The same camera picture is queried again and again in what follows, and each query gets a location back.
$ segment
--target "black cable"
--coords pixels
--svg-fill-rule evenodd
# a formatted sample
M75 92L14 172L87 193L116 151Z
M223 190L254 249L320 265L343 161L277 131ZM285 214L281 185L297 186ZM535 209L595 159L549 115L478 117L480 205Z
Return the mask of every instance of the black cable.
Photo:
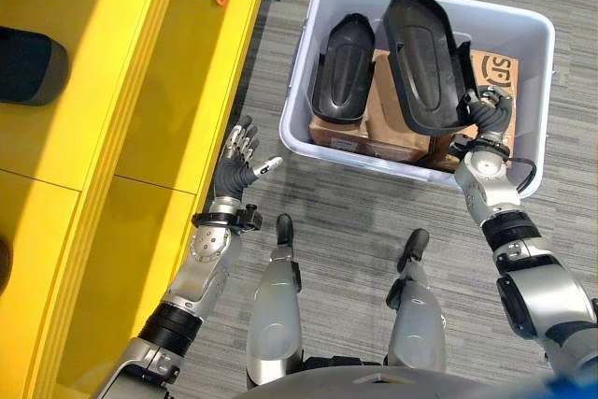
M532 181L535 178L535 172L537 171L535 162L527 158L508 158L507 160L513 163L527 164L531 167L530 173L527 175L527 177L525 177L521 184L517 186L517 193L521 193L527 188L527 186L529 186L532 183Z

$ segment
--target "robot forearm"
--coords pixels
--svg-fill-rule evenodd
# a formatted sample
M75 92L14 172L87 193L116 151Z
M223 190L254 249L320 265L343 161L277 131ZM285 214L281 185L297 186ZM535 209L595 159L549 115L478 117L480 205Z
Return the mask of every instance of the robot forearm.
M598 362L595 303L520 207L492 148L469 151L455 172L469 213L481 227L501 274L498 291L513 331L536 339L554 371L577 376Z
M260 226L255 208L239 206L234 198L219 197L209 213L194 217L197 230L185 261L94 397L165 397L164 384L176 380L187 349L222 294L241 251L239 230Z

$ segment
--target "gray carpet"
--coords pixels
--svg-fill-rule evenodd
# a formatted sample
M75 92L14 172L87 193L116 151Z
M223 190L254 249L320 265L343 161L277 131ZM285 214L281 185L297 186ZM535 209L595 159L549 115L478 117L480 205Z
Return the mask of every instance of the gray carpet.
M189 352L177 398L230 398L245 390L250 299L275 243L282 212L295 222L306 355L381 361L393 313L384 298L410 232L431 233L427 273L444 309L450 373L490 383L549 374L543 353L510 330L482 233L458 192L287 151L278 139L292 55L309 0L263 6L242 111L260 124L259 155L282 155L276 173L247 190L265 224L244 250L211 320ZM538 11L557 31L542 186L523 201L541 233L596 295L596 0L485 0Z

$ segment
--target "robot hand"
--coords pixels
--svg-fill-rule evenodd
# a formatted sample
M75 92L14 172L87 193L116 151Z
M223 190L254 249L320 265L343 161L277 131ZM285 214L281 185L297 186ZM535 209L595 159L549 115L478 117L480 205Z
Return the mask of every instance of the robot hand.
M502 142L511 122L513 97L495 86L484 86L479 91L479 97L473 91L465 96L469 115L477 125L477 136Z
M254 138L257 132L258 127L251 126L251 117L243 116L229 134L216 167L215 197L230 197L240 202L246 187L282 164L282 158L275 156L255 168L250 166L259 145L259 140Z

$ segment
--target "printed logo on box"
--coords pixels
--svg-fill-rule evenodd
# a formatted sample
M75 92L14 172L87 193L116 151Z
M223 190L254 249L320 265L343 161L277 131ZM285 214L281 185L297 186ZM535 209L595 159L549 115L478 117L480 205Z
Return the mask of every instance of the printed logo on box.
M482 59L482 75L489 84L510 88L512 65L513 63L508 58L485 55Z

